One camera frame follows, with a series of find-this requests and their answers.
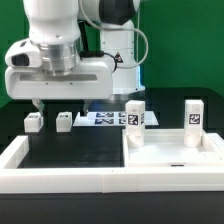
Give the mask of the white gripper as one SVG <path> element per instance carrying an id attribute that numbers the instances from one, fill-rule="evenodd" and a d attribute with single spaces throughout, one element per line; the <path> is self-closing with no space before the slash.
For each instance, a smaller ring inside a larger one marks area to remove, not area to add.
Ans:
<path id="1" fill-rule="evenodd" d="M 33 99 L 40 115 L 45 107 L 41 100 L 85 99 L 81 116 L 87 116 L 92 99 L 107 99 L 113 93 L 114 68 L 108 57 L 83 58 L 65 74 L 53 75 L 44 69 L 39 49 L 24 39 L 9 48 L 5 62 L 7 94 L 13 99 Z"/>

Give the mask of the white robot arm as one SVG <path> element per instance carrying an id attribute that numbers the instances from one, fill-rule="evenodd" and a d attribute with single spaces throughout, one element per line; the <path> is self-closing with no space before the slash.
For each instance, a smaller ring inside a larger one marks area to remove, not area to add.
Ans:
<path id="1" fill-rule="evenodd" d="M 140 0 L 23 0 L 29 37 L 5 56 L 5 85 L 13 99 L 94 99 L 142 91 L 134 59 L 132 17 Z"/>

